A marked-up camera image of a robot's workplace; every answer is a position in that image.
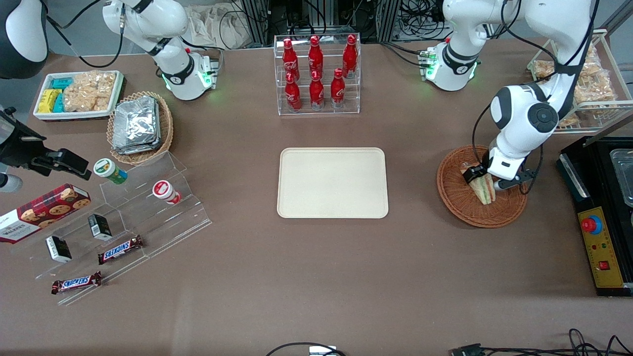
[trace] round wicker basket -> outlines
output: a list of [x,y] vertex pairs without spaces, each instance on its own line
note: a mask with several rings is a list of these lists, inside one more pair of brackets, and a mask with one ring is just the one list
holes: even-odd
[[[172,145],[172,139],[173,139],[172,113],[169,111],[169,107],[167,107],[167,103],[165,102],[163,98],[161,98],[160,95],[154,92],[147,92],[147,91],[135,92],[134,94],[130,96],[126,96],[121,101],[136,100],[144,95],[151,96],[152,98],[156,99],[158,102],[158,106],[159,106],[158,113],[160,116],[160,132],[161,132],[161,137],[163,138],[163,145],[160,146],[160,148],[152,150],[152,151],[132,153],[131,155],[120,155],[115,150],[111,149],[110,153],[112,154],[112,157],[114,157],[115,160],[121,163],[139,165],[169,150],[169,147]],[[108,132],[106,133],[110,146],[112,146],[112,137],[114,134],[114,118],[115,118],[115,113],[112,112],[110,114],[110,118],[108,119]]]
[[[486,152],[485,146],[477,146],[480,157]],[[473,226],[494,228],[512,223],[525,210],[527,196],[515,186],[496,192],[497,200],[483,205],[460,172],[463,162],[476,161],[472,146],[468,145],[454,149],[440,163],[437,190],[444,204],[451,213]]]

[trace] emergency stop button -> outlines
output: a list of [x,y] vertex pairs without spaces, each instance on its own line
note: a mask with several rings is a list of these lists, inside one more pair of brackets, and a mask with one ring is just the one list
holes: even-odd
[[595,215],[591,215],[588,218],[582,219],[580,227],[584,232],[597,235],[602,232],[602,220]]

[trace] table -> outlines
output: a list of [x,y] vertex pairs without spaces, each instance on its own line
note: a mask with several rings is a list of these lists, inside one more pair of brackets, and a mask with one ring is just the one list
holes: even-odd
[[[0,353],[255,356],[314,341],[350,356],[445,355],[476,342],[564,347],[570,327],[597,345],[617,333],[630,346],[633,303],[595,296],[555,170],[559,150],[578,136],[548,141],[526,211],[508,227],[470,227],[437,193],[439,162],[470,142],[477,115],[501,86],[527,80],[533,54],[518,41],[489,41],[472,82],[442,92],[388,50],[364,45],[361,113],[328,118],[277,116],[270,49],[226,52],[218,89],[191,102],[169,94],[149,56],[121,56],[112,68],[128,79],[126,94],[154,91],[167,100],[171,151],[188,166],[213,224],[70,307],[57,307],[49,283],[34,281],[28,261],[0,246]],[[87,67],[52,56],[44,70]],[[91,162],[108,156],[105,121],[28,124],[51,148]],[[487,118],[477,141],[487,144],[496,133]],[[386,218],[277,215],[281,151],[323,146],[385,152]],[[90,191],[103,182],[19,175],[25,187],[2,195],[0,213],[64,182]]]

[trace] yellow panel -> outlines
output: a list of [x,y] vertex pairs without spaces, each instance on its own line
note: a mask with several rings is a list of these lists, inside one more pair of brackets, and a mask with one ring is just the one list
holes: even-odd
[[[587,255],[589,256],[589,264],[591,265],[591,273],[594,275],[594,282],[598,288],[622,288],[624,282],[620,273],[618,260],[615,258],[613,245],[611,244],[611,236],[605,222],[605,215],[602,207],[597,207],[586,212],[578,214],[578,220],[583,221],[590,215],[595,215],[602,220],[602,231],[597,235],[592,235],[582,231],[582,237],[585,240]],[[600,262],[608,262],[608,270],[599,268]]]

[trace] coca-cola bottle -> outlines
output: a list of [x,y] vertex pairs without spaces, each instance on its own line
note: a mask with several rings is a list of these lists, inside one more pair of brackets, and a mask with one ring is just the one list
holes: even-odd
[[294,52],[292,48],[292,41],[290,38],[284,39],[284,69],[286,73],[292,73],[294,76],[294,81],[297,82],[299,80],[299,61],[297,59],[297,54]]
[[348,45],[343,50],[343,77],[353,79],[356,77],[356,59],[358,50],[356,48],[356,36],[348,36]]
[[298,113],[301,109],[301,94],[299,93],[299,86],[294,82],[292,73],[285,74],[285,83],[285,98],[288,100],[290,112]]
[[318,36],[310,37],[310,50],[308,51],[308,63],[310,66],[310,73],[313,70],[319,72],[323,77],[323,51],[318,44]]
[[332,107],[340,109],[343,107],[345,100],[345,80],[343,80],[343,69],[336,68],[334,70],[334,79],[332,79],[331,95]]
[[323,109],[323,84],[321,83],[321,75],[316,70],[310,73],[312,82],[310,83],[310,105],[312,110],[320,111]]

